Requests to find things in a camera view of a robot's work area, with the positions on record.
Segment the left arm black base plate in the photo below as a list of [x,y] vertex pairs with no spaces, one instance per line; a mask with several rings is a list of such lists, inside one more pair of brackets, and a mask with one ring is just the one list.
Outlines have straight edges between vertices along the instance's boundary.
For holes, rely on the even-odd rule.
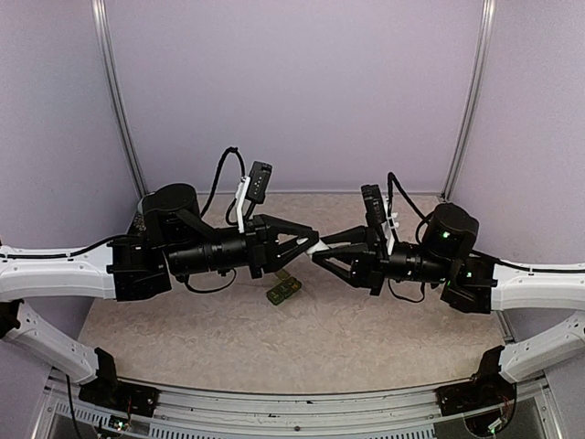
[[82,385],[79,399],[96,406],[152,418],[158,403],[160,391],[157,388],[120,381],[115,388],[99,389],[95,385]]

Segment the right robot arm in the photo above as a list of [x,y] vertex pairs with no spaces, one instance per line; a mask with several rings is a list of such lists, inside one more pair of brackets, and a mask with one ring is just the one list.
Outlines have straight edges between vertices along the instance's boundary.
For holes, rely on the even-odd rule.
[[468,314],[520,308],[568,309],[571,316],[523,341],[483,354],[467,396],[478,406],[513,384],[584,351],[584,266],[508,262],[474,250],[479,222],[464,209],[441,203],[420,223],[416,243],[396,241],[373,213],[367,225],[323,238],[314,263],[355,288],[379,294],[383,284],[441,287],[441,299]]

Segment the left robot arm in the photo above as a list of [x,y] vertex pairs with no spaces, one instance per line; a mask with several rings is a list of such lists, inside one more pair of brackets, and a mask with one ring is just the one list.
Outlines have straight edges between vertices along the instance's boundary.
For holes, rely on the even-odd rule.
[[111,407],[128,388],[113,357],[89,348],[44,320],[35,297],[89,297],[117,302],[151,299],[198,273],[246,267],[252,278],[275,273],[319,241],[309,226],[258,215],[214,228],[202,218],[196,190],[167,185],[140,203],[144,230],[54,252],[1,248],[1,338],[27,348]]

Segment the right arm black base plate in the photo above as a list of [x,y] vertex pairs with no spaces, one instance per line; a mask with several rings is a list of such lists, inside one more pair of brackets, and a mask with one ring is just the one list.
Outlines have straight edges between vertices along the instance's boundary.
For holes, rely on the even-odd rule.
[[435,391],[442,416],[472,412],[513,400],[516,385],[502,381],[466,381],[441,386]]

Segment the green pill organizer box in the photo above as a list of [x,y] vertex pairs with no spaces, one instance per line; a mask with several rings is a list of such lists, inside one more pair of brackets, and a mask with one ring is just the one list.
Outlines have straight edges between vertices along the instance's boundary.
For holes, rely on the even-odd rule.
[[275,275],[279,282],[266,293],[266,297],[271,304],[280,305],[299,292],[303,284],[286,270],[280,270]]

